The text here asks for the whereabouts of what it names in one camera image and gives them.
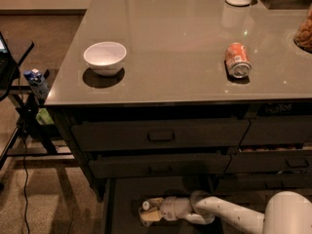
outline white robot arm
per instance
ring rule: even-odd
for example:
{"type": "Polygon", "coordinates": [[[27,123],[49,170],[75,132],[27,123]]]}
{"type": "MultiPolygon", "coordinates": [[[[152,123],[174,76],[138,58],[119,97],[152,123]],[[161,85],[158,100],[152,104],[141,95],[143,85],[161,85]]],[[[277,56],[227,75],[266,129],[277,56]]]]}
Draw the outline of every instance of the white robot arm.
{"type": "Polygon", "coordinates": [[[141,222],[149,226],[162,218],[167,221],[185,219],[194,224],[209,224],[215,216],[249,234],[312,233],[312,204],[301,195],[285,191],[274,195],[265,213],[194,191],[190,198],[153,198],[139,208],[141,222]]]}

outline white bowl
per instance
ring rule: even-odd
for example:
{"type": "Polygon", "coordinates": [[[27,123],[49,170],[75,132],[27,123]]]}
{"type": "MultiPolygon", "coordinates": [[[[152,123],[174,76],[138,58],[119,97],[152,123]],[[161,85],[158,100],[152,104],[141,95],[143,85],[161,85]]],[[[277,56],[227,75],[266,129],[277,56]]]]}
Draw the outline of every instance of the white bowl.
{"type": "Polygon", "coordinates": [[[125,65],[126,48],[116,42],[100,42],[90,46],[84,53],[87,65],[102,76],[113,76],[125,65]]]}

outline jar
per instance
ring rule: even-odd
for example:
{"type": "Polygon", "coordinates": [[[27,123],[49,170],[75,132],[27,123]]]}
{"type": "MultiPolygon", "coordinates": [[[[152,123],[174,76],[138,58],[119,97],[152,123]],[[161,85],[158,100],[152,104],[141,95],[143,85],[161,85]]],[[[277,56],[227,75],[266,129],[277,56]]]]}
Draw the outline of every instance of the jar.
{"type": "Polygon", "coordinates": [[[308,9],[305,20],[294,35],[293,40],[299,48],[312,53],[312,4],[308,9]]]}

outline power cord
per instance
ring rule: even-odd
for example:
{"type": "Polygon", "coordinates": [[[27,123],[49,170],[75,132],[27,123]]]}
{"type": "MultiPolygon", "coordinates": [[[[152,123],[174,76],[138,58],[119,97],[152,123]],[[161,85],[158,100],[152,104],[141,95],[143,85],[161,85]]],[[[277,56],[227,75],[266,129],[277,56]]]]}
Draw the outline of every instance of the power cord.
{"type": "MultiPolygon", "coordinates": [[[[19,77],[19,92],[20,92],[20,99],[23,102],[23,93],[22,93],[22,90],[20,87],[20,77],[19,77]]],[[[28,183],[28,170],[27,170],[27,166],[26,166],[27,143],[26,143],[26,139],[25,139],[25,135],[24,135],[25,125],[26,125],[25,111],[24,110],[25,110],[25,108],[21,109],[21,119],[22,119],[21,139],[22,139],[22,142],[23,142],[23,145],[25,148],[23,159],[22,159],[22,164],[23,164],[23,168],[24,168],[25,173],[26,173],[25,183],[24,183],[24,187],[23,187],[23,196],[25,198],[26,205],[25,205],[25,211],[24,211],[23,217],[24,217],[24,222],[25,222],[26,227],[27,227],[27,233],[30,234],[30,228],[29,228],[29,224],[28,224],[28,220],[27,220],[28,197],[27,197],[26,187],[27,187],[27,183],[28,183]]]]}

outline soda can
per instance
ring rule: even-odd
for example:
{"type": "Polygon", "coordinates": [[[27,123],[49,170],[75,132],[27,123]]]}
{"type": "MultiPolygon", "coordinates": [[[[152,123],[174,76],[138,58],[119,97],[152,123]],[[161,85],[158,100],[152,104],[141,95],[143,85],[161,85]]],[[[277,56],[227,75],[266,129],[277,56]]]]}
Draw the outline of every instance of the soda can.
{"type": "Polygon", "coordinates": [[[245,78],[249,75],[252,66],[244,45],[232,43],[225,52],[225,65],[228,75],[234,78],[245,78]]]}

